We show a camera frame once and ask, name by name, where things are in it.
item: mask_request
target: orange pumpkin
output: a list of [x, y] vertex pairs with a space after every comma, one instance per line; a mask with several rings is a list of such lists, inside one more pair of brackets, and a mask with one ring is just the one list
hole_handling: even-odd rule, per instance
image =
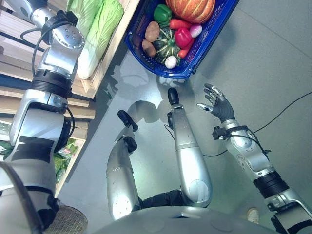
[[166, 0], [172, 12], [188, 22], [204, 23], [212, 15], [215, 0]]

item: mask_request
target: carrot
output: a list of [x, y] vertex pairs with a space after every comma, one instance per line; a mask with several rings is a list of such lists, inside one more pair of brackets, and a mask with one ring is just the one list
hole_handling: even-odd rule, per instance
[[192, 26], [191, 23], [188, 23], [186, 21], [180, 20], [180, 19], [172, 19], [169, 23], [169, 28], [177, 30], [179, 28], [187, 28], [189, 29]]
[[184, 49], [181, 49], [177, 55], [179, 55], [179, 57], [182, 59], [185, 58], [187, 56], [187, 53], [189, 52], [190, 48], [192, 47], [194, 41], [195, 41], [195, 39], [192, 38], [191, 42]]

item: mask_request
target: red bell pepper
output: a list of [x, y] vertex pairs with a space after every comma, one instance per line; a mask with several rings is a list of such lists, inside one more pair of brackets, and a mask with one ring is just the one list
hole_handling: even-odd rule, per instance
[[185, 48], [192, 40], [192, 35], [187, 28], [179, 28], [175, 32], [175, 43], [181, 49]]

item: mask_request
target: green bell pepper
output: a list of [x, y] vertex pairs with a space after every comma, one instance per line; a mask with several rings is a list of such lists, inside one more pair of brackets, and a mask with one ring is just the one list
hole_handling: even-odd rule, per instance
[[159, 4], [154, 11], [154, 20], [159, 24], [161, 28], [169, 25], [169, 21], [172, 17], [171, 9], [165, 4]]

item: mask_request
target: black cable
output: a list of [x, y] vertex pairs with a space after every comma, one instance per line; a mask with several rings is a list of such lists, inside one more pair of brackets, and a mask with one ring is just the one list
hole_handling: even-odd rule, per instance
[[170, 128], [170, 126], [167, 125], [167, 124], [164, 124], [164, 126], [165, 126], [165, 129], [167, 129], [167, 131], [170, 133], [170, 135], [172, 136], [172, 138], [175, 139], [174, 135], [173, 135], [173, 134], [170, 132], [170, 130], [168, 129], [168, 128]]
[[225, 151], [223, 151], [223, 152], [221, 152], [221, 153], [219, 153], [219, 154], [217, 154], [217, 155], [203, 155], [203, 156], [205, 156], [205, 157], [217, 157], [217, 156], [219, 156], [219, 155], [224, 154], [225, 152], [227, 152], [227, 150], [225, 150]]
[[32, 43], [30, 43], [30, 42], [28, 42], [28, 41], [23, 41], [23, 40], [21, 40], [21, 39], [19, 39], [19, 38], [16, 38], [16, 37], [14, 37], [14, 36], [11, 36], [11, 35], [9, 35], [9, 34], [7, 34], [7, 33], [2, 32], [2, 31], [0, 31], [0, 36], [6, 37], [6, 38], [8, 38], [8, 39], [10, 39], [10, 40], [16, 41], [16, 42], [18, 42], [18, 43], [21, 43], [21, 44], [23, 44], [23, 45], [29, 46], [29, 47], [31, 47], [31, 48], [35, 48], [35, 45], [34, 45], [34, 44], [32, 44]]
[[73, 134], [73, 132], [74, 132], [74, 130], [75, 130], [76, 123], [75, 123], [74, 115], [73, 115], [73, 113], [71, 112], [71, 110], [69, 109], [69, 107], [67, 107], [67, 110], [68, 110], [68, 112], [69, 112], [69, 114], [70, 114], [70, 117], [72, 118], [72, 123], [73, 123], [72, 130], [70, 131], [70, 134], [68, 135], [68, 139], [69, 139], [69, 138], [72, 136], [72, 134]]
[[[24, 36], [25, 36], [26, 34], [29, 34], [29, 33], [32, 33], [32, 32], [36, 32], [36, 31], [41, 31], [41, 29], [40, 29], [40, 28], [32, 28], [32, 29], [26, 30], [25, 32], [22, 32], [22, 33], [21, 33], [20, 38], [21, 38], [24, 42], [26, 42], [26, 43], [28, 43], [29, 45], [31, 45], [32, 48], [35, 48], [36, 45], [34, 45], [33, 43], [31, 43], [31, 42], [29, 42], [28, 40], [26, 40], [26, 39], [24, 38]], [[44, 52], [44, 49], [42, 49], [41, 47], [38, 47], [38, 50], [41, 51], [41, 52]]]
[[285, 107], [284, 110], [282, 110], [274, 119], [272, 119], [270, 122], [268, 122], [266, 125], [264, 125], [263, 127], [259, 128], [258, 130], [256, 130], [254, 133], [259, 132], [260, 130], [264, 129], [265, 127], [267, 127], [270, 123], [272, 123], [274, 120], [276, 120], [284, 111], [287, 110], [287, 108], [289, 108], [291, 105], [293, 105], [296, 101], [299, 101], [300, 99], [304, 98], [305, 96], [312, 94], [312, 92], [309, 92], [299, 98], [297, 98], [295, 101], [293, 101], [291, 104], [289, 104], [288, 106]]
[[[263, 127], [259, 128], [258, 130], [256, 130], [256, 131], [253, 132], [252, 130], [248, 129], [248, 130], [251, 132], [251, 134], [254, 136], [255, 140], [252, 139], [251, 137], [247, 137], [247, 136], [240, 136], [240, 135], [231, 135], [231, 136], [232, 136], [232, 137], [244, 137], [244, 138], [248, 138], [248, 139], [253, 140], [254, 142], [257, 143], [257, 145], [260, 147], [260, 149], [262, 150], [262, 152], [264, 153], [264, 155], [267, 157], [267, 153], [268, 153], [269, 151], [266, 151], [266, 150], [264, 150], [264, 149], [262, 148], [262, 146], [261, 146], [261, 144], [260, 144], [260, 142], [259, 142], [257, 136], [255, 135], [255, 133], [256, 133], [256, 132], [259, 132], [260, 130], [262, 130], [262, 129], [264, 129], [265, 127], [267, 127], [267, 126], [268, 126], [269, 124], [271, 124], [274, 120], [276, 120], [284, 111], [286, 111], [291, 105], [293, 105], [295, 102], [299, 101], [300, 99], [304, 98], [305, 96], [307, 96], [307, 95], [309, 95], [309, 94], [312, 94], [312, 92], [309, 92], [309, 93], [307, 93], [307, 94], [305, 94], [305, 95], [303, 95], [303, 96], [297, 98], [295, 101], [293, 101], [292, 103], [290, 103], [287, 107], [285, 107], [274, 119], [272, 119], [269, 123], [267, 123], [267, 124], [264, 125]], [[224, 153], [227, 152], [227, 151], [228, 151], [228, 150], [225, 150], [225, 151], [223, 151], [223, 152], [221, 152], [221, 153], [219, 153], [219, 154], [217, 154], [217, 155], [203, 155], [203, 156], [205, 156], [205, 157], [216, 157], [216, 156], [219, 156], [219, 155], [224, 154]]]
[[45, 36], [47, 33], [49, 33], [50, 31], [52, 31], [53, 29], [58, 28], [58, 27], [61, 27], [61, 26], [63, 26], [63, 25], [67, 25], [67, 24], [69, 24], [69, 23], [68, 23], [68, 22], [57, 23], [57, 24], [53, 25], [48, 31], [45, 31], [45, 32], [41, 35], [41, 37], [39, 38], [39, 40], [38, 40], [38, 42], [37, 42], [37, 44], [36, 44], [36, 46], [35, 46], [34, 53], [33, 53], [33, 57], [32, 57], [32, 60], [31, 60], [31, 70], [32, 70], [32, 72], [33, 72], [33, 77], [35, 77], [35, 75], [36, 75], [36, 73], [35, 73], [35, 58], [36, 58], [36, 53], [37, 53], [37, 50], [38, 50], [38, 48], [39, 48], [39, 45], [40, 45], [42, 39], [44, 38], [44, 36]]

